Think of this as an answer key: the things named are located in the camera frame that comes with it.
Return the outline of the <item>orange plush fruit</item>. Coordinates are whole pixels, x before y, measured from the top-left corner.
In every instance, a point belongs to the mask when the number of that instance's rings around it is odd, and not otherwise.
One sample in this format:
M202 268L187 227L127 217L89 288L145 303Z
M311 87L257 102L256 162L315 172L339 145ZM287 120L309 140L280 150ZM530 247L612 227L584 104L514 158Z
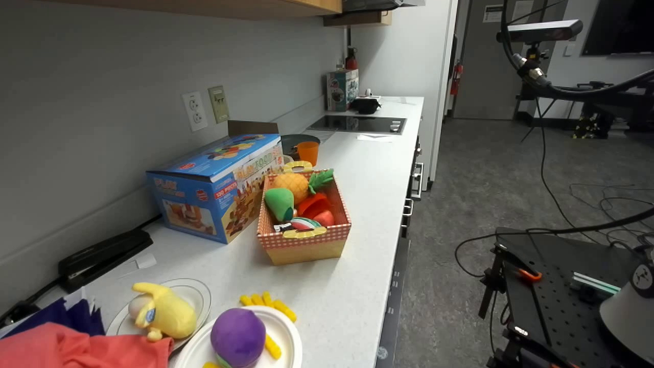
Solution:
M287 189L294 202L303 202L309 197L309 180L295 172L283 172L274 177L275 189Z

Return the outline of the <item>orange plastic cup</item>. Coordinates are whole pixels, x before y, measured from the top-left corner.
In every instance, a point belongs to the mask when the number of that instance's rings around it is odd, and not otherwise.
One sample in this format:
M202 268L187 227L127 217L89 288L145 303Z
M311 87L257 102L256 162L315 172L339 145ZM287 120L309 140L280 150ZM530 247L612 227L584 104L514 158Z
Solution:
M316 143L316 140L295 143L295 155L297 155L303 162L316 163L318 143Z

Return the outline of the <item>green plush vegetable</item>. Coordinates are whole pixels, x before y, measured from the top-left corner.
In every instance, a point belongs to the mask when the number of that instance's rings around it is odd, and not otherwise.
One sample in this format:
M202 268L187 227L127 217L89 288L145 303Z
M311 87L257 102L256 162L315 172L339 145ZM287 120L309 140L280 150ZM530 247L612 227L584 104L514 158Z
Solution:
M294 194L287 189L268 189L264 202L277 223L287 223L294 217Z

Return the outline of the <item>black induction cooktop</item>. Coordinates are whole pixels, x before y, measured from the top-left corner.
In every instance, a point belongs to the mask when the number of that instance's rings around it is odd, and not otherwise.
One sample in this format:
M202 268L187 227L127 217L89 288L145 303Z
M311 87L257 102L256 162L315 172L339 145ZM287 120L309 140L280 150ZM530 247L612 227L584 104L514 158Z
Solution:
M396 117L322 117L311 124L313 130L349 130L349 133L390 133L401 135L405 126Z

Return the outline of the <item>checkered cardboard toy basket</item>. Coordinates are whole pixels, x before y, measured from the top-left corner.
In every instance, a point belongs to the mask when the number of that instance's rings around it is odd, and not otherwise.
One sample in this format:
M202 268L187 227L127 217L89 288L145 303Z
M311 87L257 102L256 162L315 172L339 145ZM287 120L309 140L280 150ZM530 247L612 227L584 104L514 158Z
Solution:
M271 264L295 264L311 259L339 258L351 220L342 206L339 186L331 170L295 172L309 180L309 197L294 202L294 217L287 223L277 223L268 210L264 197L257 217L257 243ZM274 186L270 173L264 180L264 194Z

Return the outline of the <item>black pot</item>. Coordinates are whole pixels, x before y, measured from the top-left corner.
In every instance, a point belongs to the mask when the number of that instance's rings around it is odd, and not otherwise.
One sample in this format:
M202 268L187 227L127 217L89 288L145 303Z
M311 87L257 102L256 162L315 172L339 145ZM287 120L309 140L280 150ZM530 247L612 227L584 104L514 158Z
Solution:
M379 102L373 93L364 93L349 102L349 111L357 114L373 114L378 109Z

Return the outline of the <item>teal product box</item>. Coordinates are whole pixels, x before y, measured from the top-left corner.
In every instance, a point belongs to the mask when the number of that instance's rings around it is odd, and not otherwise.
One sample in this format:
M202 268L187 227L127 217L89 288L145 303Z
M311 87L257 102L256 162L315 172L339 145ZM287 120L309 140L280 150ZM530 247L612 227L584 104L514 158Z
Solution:
M354 72L328 72L325 75L325 99L328 113L342 113L349 109L355 95L355 74Z

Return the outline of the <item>blue toy food box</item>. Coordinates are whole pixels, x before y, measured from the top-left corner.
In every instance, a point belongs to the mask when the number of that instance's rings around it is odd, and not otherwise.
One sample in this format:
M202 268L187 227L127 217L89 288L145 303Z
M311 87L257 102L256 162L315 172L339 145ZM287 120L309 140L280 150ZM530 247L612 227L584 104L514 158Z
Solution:
M232 135L148 170L147 182L167 227L229 243L257 217L264 180L281 163L277 133Z

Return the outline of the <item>yellow toy fries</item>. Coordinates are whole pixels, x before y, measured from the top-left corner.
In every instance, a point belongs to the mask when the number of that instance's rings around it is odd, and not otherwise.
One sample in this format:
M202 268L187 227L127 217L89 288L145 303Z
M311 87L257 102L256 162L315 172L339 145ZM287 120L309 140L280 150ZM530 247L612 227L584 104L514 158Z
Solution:
M270 307L270 308L275 308L277 313L281 313L283 317L287 317L292 322L297 321L295 310L287 303L283 303L281 298L274 298L270 292L240 295L238 305L240 307Z

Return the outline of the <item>white paper plate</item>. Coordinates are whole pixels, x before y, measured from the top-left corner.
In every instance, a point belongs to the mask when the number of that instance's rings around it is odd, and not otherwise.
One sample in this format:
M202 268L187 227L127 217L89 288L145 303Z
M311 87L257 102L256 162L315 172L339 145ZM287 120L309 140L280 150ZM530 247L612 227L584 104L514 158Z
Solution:
M277 356L264 350L252 368L303 368L303 339L295 324L275 308L248 307L271 339ZM180 350L169 368L229 368L210 344L212 322L199 328L194 338Z

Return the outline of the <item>purple plush eggplant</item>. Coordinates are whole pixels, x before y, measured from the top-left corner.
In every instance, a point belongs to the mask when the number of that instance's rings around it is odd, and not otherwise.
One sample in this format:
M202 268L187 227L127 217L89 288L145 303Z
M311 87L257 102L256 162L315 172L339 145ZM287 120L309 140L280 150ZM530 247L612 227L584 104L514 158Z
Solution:
M248 308L226 308L210 328L210 346L231 368L252 368L264 341L265 328Z

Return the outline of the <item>yellow plush toy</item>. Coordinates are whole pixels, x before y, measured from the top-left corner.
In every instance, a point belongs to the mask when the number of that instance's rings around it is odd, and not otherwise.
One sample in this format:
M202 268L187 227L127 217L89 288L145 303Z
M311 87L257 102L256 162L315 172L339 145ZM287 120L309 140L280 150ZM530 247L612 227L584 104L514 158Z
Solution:
M194 334L196 308L169 287L134 282L137 298L129 305L132 324L147 332L151 341L161 338L186 339Z

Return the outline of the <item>clear glass plate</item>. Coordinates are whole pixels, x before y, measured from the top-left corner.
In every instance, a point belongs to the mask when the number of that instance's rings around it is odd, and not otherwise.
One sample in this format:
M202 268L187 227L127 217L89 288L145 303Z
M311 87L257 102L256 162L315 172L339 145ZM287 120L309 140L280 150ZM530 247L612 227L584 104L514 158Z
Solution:
M192 278L169 281L169 282L164 282L164 287L169 287L176 295L180 295L186 303L190 303L196 308L196 314L198 314L198 321L196 321L196 328L194 328L194 334L196 334L209 318L209 307L210 307L209 287L204 282L192 281ZM116 313L116 317L107 322L107 330L105 330L107 335L137 335L137 338L148 339L145 330L139 330L139 328L132 324L132 317L129 313L129 305L134 298L137 298L137 292ZM186 338L186 339L161 338L161 339L169 339L171 341L171 350L177 352L190 338Z

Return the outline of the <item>black perforated robot table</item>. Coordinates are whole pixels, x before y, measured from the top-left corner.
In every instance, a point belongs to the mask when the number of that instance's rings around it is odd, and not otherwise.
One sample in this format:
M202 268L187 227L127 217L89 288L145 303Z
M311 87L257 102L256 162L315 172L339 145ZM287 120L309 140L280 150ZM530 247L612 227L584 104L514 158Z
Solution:
M618 249L540 230L494 233L479 317L507 295L489 368L651 368L651 245Z

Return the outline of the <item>black stapler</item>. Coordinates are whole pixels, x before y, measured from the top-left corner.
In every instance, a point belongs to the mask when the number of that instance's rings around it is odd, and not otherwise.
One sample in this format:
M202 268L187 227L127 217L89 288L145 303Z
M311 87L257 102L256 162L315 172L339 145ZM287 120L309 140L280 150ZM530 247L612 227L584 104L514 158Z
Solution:
M65 292L73 292L151 243L152 239L137 229L83 247L56 264L59 285Z

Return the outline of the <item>purple cloth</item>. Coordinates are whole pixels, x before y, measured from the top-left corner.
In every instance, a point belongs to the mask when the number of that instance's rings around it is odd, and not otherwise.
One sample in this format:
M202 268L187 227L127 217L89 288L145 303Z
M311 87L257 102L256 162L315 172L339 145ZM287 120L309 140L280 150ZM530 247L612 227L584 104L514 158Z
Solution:
M42 310L34 313L33 317L27 317L23 322L12 328L7 335L23 334L27 330L38 328L42 322L56 322L87 335L103 335L103 322L102 313L95 305L92 305L87 298L80 298L76 303L70 303L65 298L59 298L44 307Z

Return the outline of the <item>red cloth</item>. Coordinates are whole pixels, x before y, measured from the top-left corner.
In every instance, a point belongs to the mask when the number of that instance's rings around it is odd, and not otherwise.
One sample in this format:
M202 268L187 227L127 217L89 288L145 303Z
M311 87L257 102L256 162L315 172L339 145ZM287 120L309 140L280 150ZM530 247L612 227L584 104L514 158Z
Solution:
M167 368L171 341L44 322L0 341L0 368Z

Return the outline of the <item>beige wall switch plate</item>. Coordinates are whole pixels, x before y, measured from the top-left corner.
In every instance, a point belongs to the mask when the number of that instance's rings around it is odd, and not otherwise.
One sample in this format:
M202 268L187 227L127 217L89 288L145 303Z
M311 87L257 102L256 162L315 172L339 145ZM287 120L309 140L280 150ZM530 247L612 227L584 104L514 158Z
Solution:
M226 95L222 86L212 86L209 90L212 114L217 122L226 122L229 120L229 109L226 109Z

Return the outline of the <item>white wall outlet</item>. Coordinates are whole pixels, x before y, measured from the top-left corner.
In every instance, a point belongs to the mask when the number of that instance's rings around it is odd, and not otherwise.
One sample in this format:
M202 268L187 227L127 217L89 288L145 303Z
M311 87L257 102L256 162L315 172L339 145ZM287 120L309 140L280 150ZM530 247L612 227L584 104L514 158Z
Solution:
M202 102L202 93L199 91L187 91L181 95L184 101L184 109L190 120L190 126L194 130L207 128L209 126L209 114Z

